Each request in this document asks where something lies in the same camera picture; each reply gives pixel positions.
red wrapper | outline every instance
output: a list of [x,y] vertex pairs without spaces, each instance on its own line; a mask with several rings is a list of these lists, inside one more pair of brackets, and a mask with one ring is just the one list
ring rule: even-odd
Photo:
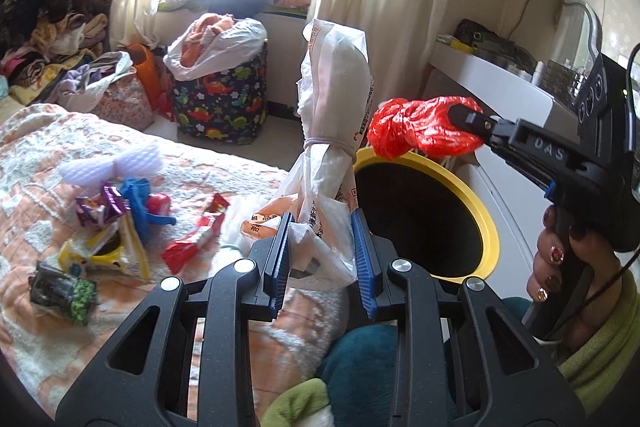
[[482,112],[476,100],[463,96],[411,102],[392,98],[374,113],[367,139],[378,156],[389,160],[416,148],[435,158],[473,152],[482,146],[482,139],[460,131],[447,116],[449,107],[457,103]]
[[196,229],[186,237],[174,241],[164,250],[162,259],[172,274],[176,275],[191,257],[200,252],[209,239],[220,235],[228,206],[229,203],[225,198],[215,194],[198,220]]

trash can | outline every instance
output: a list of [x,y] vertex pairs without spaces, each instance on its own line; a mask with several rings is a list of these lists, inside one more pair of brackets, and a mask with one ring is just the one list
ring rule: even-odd
[[473,191],[452,172],[415,153],[389,161],[368,147],[354,165],[358,205],[371,233],[431,275],[462,283],[487,279],[498,263],[498,232]]
[[231,69],[176,81],[170,100],[180,130],[237,145],[248,145],[267,118],[267,43],[254,58]]

crumpled red plastic bag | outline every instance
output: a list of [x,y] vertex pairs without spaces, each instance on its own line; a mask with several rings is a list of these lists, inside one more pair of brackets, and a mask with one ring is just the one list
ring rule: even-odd
[[412,101],[392,98],[374,113],[367,139],[376,154],[388,160],[416,148],[435,158],[473,152],[483,144],[482,138],[460,131],[447,116],[449,107],[457,103],[482,112],[476,100],[464,96]]

silver bolt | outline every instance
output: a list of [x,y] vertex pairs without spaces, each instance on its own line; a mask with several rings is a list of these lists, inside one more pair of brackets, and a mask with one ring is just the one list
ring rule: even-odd
[[238,273],[248,273],[254,269],[255,263],[251,259],[240,259],[234,264],[234,270]]
[[474,292],[481,292],[484,290],[484,281],[479,277],[469,277],[466,280],[466,287]]
[[180,286],[180,279],[177,277],[167,277],[166,279],[162,279],[160,283],[160,287],[166,292],[171,292],[178,286]]
[[397,272],[408,272],[411,270],[411,263],[406,259],[396,259],[391,263],[391,268],[396,270]]

orange and white blanket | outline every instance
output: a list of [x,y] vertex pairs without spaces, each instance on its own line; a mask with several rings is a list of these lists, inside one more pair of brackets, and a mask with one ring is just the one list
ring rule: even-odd
[[[164,165],[151,179],[172,198],[175,227],[159,227],[147,245],[152,280],[143,283],[104,272],[99,305],[87,327],[40,315],[28,296],[28,277],[38,259],[56,254],[80,229],[74,198],[80,189],[62,182],[58,165],[72,158],[115,154],[153,139],[91,114],[55,105],[34,105],[0,126],[0,349],[20,381],[49,415],[89,360],[127,314],[168,275],[160,254],[193,229],[216,192],[226,197],[270,196],[286,172],[209,150],[160,140]],[[205,279],[218,245],[211,241],[180,273],[186,282]],[[258,417],[283,391],[311,378],[332,340],[344,332],[344,292],[289,290],[271,324],[250,325],[251,369]],[[198,380],[202,325],[196,333],[191,385]],[[190,416],[196,393],[190,393]]]

